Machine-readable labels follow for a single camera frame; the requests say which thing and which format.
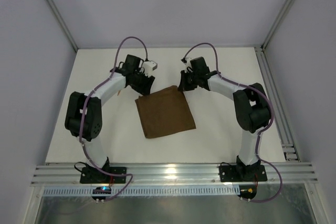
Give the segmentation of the brown cloth napkin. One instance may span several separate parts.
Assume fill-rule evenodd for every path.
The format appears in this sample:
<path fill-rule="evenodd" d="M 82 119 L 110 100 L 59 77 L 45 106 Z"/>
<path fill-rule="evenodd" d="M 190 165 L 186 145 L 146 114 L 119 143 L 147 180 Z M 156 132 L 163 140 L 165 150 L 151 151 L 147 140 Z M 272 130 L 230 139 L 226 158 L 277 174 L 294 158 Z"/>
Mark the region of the brown cloth napkin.
<path fill-rule="evenodd" d="M 135 100 L 145 138 L 153 139 L 196 129 L 183 92 L 170 86 Z"/>

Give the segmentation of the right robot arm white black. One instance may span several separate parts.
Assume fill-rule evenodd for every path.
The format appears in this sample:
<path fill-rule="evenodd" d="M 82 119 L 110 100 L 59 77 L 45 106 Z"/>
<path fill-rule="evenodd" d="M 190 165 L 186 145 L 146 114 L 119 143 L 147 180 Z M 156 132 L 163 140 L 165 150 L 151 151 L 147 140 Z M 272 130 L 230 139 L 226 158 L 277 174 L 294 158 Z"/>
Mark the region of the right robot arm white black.
<path fill-rule="evenodd" d="M 219 93 L 234 103 L 235 117 L 242 129 L 242 142 L 236 163 L 220 164 L 220 180 L 224 183 L 267 181 L 265 167 L 257 154 L 260 132 L 271 120 L 271 109 L 263 86 L 260 83 L 247 86 L 224 78 L 217 71 L 210 71 L 203 57 L 184 57 L 181 61 L 185 69 L 181 71 L 178 90 L 185 92 L 203 88 Z"/>

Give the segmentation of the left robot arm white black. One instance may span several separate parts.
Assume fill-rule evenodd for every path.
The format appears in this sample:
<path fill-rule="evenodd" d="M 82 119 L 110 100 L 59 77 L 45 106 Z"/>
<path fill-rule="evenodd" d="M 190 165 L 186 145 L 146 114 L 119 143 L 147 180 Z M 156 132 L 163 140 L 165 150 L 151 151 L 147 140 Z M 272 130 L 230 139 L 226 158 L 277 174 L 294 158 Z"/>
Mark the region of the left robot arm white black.
<path fill-rule="evenodd" d="M 126 87 L 141 95 L 150 94 L 155 80 L 153 71 L 157 67 L 152 60 L 127 55 L 125 61 L 114 67 L 107 79 L 93 90 L 70 95 L 65 128 L 78 138 L 87 159 L 81 170 L 82 184 L 108 183 L 113 178 L 109 158 L 99 137 L 103 126 L 102 107 Z"/>

